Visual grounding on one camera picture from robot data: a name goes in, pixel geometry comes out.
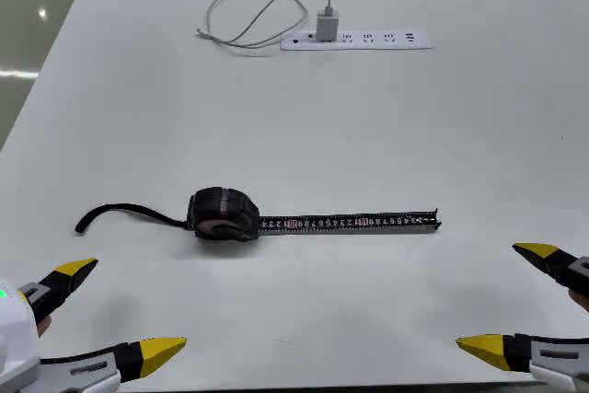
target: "floor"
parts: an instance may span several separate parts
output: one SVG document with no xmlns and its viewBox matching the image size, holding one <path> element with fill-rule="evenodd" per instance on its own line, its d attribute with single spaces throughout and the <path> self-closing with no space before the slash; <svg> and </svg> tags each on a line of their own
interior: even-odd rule
<svg viewBox="0 0 589 393">
<path fill-rule="evenodd" d="M 74 0 L 0 0 L 0 149 Z"/>
</svg>

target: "white table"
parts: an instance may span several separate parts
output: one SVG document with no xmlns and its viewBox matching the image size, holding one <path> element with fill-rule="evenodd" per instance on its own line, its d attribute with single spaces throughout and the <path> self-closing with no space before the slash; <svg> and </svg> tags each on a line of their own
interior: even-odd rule
<svg viewBox="0 0 589 393">
<path fill-rule="evenodd" d="M 586 0 L 333 0 L 343 28 L 425 28 L 434 49 L 258 58 L 193 37 L 210 1 L 75 0 L 0 155 L 2 274 L 100 259 L 45 356 L 189 338 L 126 390 L 523 380 L 455 338 L 589 335 L 510 247 L 587 252 Z M 206 247 L 107 214 L 74 235 L 95 204 L 182 217 L 208 186 L 264 214 L 438 206 L 444 224 Z"/>
</svg>

